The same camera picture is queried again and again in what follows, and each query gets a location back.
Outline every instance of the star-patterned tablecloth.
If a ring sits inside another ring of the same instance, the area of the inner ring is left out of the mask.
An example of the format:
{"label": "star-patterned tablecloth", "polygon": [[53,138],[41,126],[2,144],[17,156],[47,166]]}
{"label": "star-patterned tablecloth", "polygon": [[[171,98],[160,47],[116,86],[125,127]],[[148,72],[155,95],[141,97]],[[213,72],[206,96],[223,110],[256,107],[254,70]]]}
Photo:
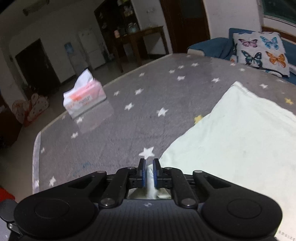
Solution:
{"label": "star-patterned tablecloth", "polygon": [[107,100],[79,118],[64,113],[38,134],[33,192],[137,166],[142,157],[152,163],[235,81],[296,113],[296,86],[274,75],[217,58],[167,55],[105,85]]}

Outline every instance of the yellow star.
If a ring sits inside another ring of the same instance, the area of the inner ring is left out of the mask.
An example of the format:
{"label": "yellow star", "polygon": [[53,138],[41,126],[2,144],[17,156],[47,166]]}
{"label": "yellow star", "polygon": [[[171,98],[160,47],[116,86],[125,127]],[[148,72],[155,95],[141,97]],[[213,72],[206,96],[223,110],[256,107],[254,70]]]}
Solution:
{"label": "yellow star", "polygon": [[199,115],[194,118],[194,124],[196,125],[202,119],[202,115]]}
{"label": "yellow star", "polygon": [[287,99],[287,98],[285,98],[285,101],[286,101],[286,103],[288,103],[288,104],[294,104],[294,102],[293,102],[291,99]]}

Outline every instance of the white refrigerator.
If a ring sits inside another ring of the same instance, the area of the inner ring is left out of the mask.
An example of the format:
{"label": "white refrigerator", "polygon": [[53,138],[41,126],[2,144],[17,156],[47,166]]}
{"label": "white refrigerator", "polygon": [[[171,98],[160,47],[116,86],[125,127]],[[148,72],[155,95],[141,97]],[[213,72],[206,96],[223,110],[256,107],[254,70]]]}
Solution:
{"label": "white refrigerator", "polygon": [[106,61],[92,28],[78,32],[78,36],[85,51],[87,62],[92,69],[105,64]]}

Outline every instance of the wooden table leg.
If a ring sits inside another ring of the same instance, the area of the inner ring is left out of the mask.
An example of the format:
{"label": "wooden table leg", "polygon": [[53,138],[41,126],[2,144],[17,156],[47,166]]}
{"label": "wooden table leg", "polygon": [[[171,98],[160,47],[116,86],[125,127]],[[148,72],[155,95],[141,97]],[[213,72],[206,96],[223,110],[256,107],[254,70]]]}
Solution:
{"label": "wooden table leg", "polygon": [[140,53],[139,53],[139,49],[138,49],[138,45],[137,45],[137,42],[135,39],[131,39],[131,46],[133,48],[133,53],[135,54],[136,56],[136,59],[137,59],[137,63],[139,66],[142,66],[142,60],[141,60],[141,56],[140,56]]}
{"label": "wooden table leg", "polygon": [[160,35],[161,35],[161,39],[163,40],[163,46],[165,47],[165,54],[169,54],[169,52],[168,52],[168,44],[166,42],[165,34],[163,32],[163,29],[160,31]]}
{"label": "wooden table leg", "polygon": [[120,69],[120,72],[123,73],[123,68],[122,68],[122,65],[121,65],[119,54],[118,54],[117,48],[115,46],[113,46],[113,54],[115,56],[115,60],[116,60],[116,63],[118,65],[119,69]]}

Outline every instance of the window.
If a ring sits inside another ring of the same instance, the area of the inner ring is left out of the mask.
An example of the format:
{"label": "window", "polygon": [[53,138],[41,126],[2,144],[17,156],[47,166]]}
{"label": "window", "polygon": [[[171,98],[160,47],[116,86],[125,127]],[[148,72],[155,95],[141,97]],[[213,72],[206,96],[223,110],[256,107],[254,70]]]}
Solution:
{"label": "window", "polygon": [[296,24],[296,0],[262,0],[264,15]]}

